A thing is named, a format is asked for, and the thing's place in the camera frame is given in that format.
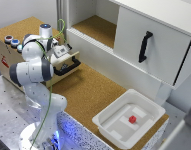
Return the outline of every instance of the cabinet door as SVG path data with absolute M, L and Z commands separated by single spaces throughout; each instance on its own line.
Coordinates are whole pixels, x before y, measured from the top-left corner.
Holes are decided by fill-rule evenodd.
M 139 63 L 147 31 L 146 60 Z M 191 37 L 133 11 L 120 8 L 114 53 L 149 74 L 173 85 Z

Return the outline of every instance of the white wall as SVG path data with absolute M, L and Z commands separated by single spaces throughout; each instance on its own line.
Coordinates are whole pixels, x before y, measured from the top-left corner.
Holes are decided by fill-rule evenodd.
M 168 102 L 177 108 L 187 112 L 191 107 L 191 75 L 181 84 L 178 89 L 173 90 Z
M 0 0 L 0 28 L 31 16 L 57 28 L 56 0 Z

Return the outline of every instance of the brown work surface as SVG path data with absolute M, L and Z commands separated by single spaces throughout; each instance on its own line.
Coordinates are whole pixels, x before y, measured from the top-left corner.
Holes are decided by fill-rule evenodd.
M 99 20 L 102 20 L 100 18 L 97 18 L 97 16 L 94 16 L 91 19 L 94 20 L 95 23 Z M 23 37 L 28 33 L 38 35 L 39 25 L 42 23 L 43 22 L 36 19 L 35 17 L 31 17 L 10 26 L 4 27 L 0 29 L 0 40 L 4 42 L 4 37 L 6 35 L 12 35 L 14 38 L 19 40 L 22 40 Z M 53 29 L 53 35 L 57 33 L 58 31 Z M 99 133 L 97 126 L 92 123 L 92 118 L 124 92 L 126 92 L 126 89 L 114 83 L 110 79 L 106 78 L 105 76 L 101 75 L 100 73 L 96 72 L 95 70 L 83 63 L 80 65 L 79 69 L 76 72 L 69 75 L 68 77 L 53 86 L 53 93 L 61 94 L 67 98 L 68 105 L 65 111 L 73 116 L 80 123 L 82 123 L 90 131 L 95 133 L 98 137 L 107 142 L 114 149 L 118 148 L 115 147 Z M 140 150 L 167 119 L 168 115 L 164 115 L 133 147 L 132 150 Z
M 26 34 L 39 35 L 39 26 L 44 22 L 35 17 L 30 17 L 17 23 L 11 24 L 7 27 L 0 29 L 0 40 L 4 43 L 4 38 L 7 35 L 12 35 L 14 39 L 20 40 L 22 43 Z M 59 32 L 56 29 L 52 29 L 53 35 Z
M 53 93 L 67 98 L 65 111 L 114 149 L 118 148 L 100 134 L 92 118 L 124 92 L 126 89 L 85 64 L 81 64 L 79 70 L 53 86 Z M 167 119 L 168 115 L 164 115 L 132 150 L 143 148 Z
M 93 16 L 73 25 L 73 28 L 111 48 L 114 48 L 117 26 L 111 22 L 108 22 L 98 16 Z

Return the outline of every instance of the black handle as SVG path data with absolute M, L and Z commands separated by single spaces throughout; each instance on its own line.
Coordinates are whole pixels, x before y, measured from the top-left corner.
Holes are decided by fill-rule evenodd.
M 74 64 L 63 70 L 57 70 L 56 67 L 53 67 L 54 73 L 58 76 L 62 76 L 68 73 L 69 71 L 73 70 L 74 68 L 78 67 L 81 64 L 81 62 L 78 59 L 76 59 L 75 56 L 72 57 L 72 61 L 74 62 Z
M 153 36 L 153 33 L 149 31 L 146 32 L 146 35 L 144 36 L 144 39 L 142 41 L 141 50 L 139 53 L 139 63 L 142 63 L 147 58 L 144 54 L 146 52 L 147 41 L 152 36 Z

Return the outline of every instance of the shelf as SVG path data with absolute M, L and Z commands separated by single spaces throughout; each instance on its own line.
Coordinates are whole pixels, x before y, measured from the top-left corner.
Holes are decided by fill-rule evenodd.
M 92 16 L 72 26 L 101 43 L 114 48 L 116 25 L 98 16 Z

